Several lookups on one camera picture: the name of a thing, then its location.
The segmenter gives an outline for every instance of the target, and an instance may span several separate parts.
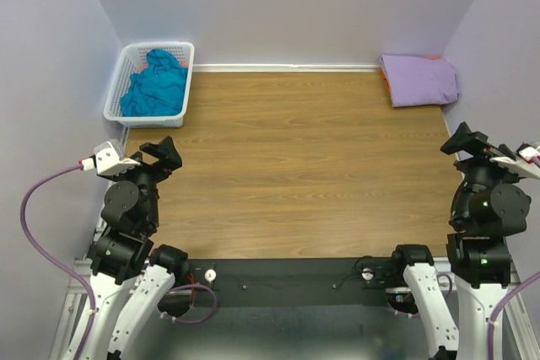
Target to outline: wooden table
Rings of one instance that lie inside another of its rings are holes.
[[[156,245],[197,258],[444,255],[461,177],[439,107],[393,109],[376,73],[195,73],[184,161],[159,184]]]

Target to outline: teal towel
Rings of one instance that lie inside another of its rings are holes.
[[[131,85],[121,98],[125,117],[175,116],[182,110],[187,68],[181,67],[167,51],[152,50],[146,55],[148,67],[131,76]]]

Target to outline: white laundry basket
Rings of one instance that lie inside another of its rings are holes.
[[[183,67],[187,67],[186,92],[182,110],[176,116],[124,117],[120,108],[120,99],[129,89],[130,77],[132,73],[140,73],[148,65],[146,54],[155,49],[170,52]],[[140,42],[124,47],[112,75],[111,86],[103,109],[105,118],[109,121],[118,121],[129,128],[182,126],[187,110],[187,101],[189,100],[194,54],[195,47],[189,42]]]

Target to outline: gray wall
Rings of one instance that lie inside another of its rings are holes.
[[[100,0],[124,44],[190,40],[198,63],[373,63],[440,54],[472,0]]]
[[[538,0],[475,0],[445,56],[456,67],[461,95],[446,109],[450,129],[466,120],[493,143],[540,141],[540,6]],[[533,199],[529,229],[509,238],[520,277],[540,270],[540,182],[522,181]],[[540,333],[540,284],[524,292]]]
[[[98,0],[0,0],[0,358],[49,356],[68,277],[19,226],[38,179],[92,153],[118,129],[101,109],[120,41]],[[66,263],[91,239],[105,181],[70,174],[30,200],[35,237]]]

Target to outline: folded purple towel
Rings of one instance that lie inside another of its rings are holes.
[[[383,55],[381,68],[394,107],[447,105],[457,100],[456,71],[444,59]]]

